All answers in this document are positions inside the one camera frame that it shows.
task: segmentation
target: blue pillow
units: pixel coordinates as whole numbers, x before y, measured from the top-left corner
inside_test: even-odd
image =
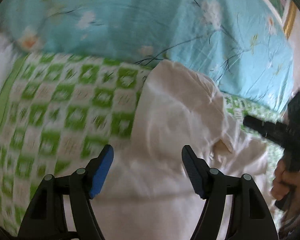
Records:
[[[4,0],[0,26],[27,51],[179,61],[278,112],[293,86],[292,49],[262,0]]]

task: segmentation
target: green and white fabric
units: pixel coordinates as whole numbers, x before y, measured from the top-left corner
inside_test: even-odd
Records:
[[[71,163],[87,163],[107,143],[129,143],[150,71],[64,54],[33,53],[16,61],[0,94],[0,225],[16,235],[45,174],[58,176]],[[225,101],[241,121],[246,114],[281,119],[242,98],[226,94]],[[281,156],[282,150],[269,143],[269,179]]]

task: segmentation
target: white flower print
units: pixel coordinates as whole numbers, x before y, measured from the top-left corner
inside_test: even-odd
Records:
[[[267,26],[268,26],[270,35],[276,35],[277,34],[277,30],[274,26],[274,20],[270,15],[267,18]]]
[[[203,0],[201,3],[201,10],[203,13],[202,22],[205,24],[212,24],[215,30],[221,29],[221,6],[217,0]]]
[[[151,56],[153,54],[153,47],[152,46],[142,46],[141,49],[139,49],[139,53],[142,56]]]
[[[43,47],[37,33],[29,26],[23,31],[22,37],[18,39],[18,44],[28,52],[39,51]]]
[[[77,23],[77,27],[84,30],[90,26],[90,24],[95,20],[96,15],[92,11],[87,11],[82,14],[80,21]]]
[[[87,35],[87,34],[85,34],[85,35],[82,35],[82,36],[81,36],[81,38],[80,38],[80,40],[81,40],[81,41],[83,41],[83,40],[84,40],[84,39],[86,39],[87,37],[88,37],[88,35]]]

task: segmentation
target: person's hand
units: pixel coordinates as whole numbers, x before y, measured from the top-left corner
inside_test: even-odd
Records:
[[[296,187],[289,211],[289,217],[292,217],[300,211],[300,171],[288,172],[285,169],[286,167],[284,161],[281,159],[274,171],[275,179],[273,180],[271,194],[276,200],[281,200],[285,195],[288,194],[290,191],[289,186],[286,186],[280,182],[285,182]]]

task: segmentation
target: blue gripper pad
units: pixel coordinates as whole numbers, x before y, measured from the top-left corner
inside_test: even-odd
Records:
[[[94,198],[96,195],[100,193],[103,183],[106,180],[106,176],[108,174],[110,166],[112,164],[113,158],[114,158],[113,148],[109,146],[108,151],[105,154],[105,157],[103,158],[99,168],[97,169],[96,173],[92,178],[92,186],[89,192],[90,198]]]

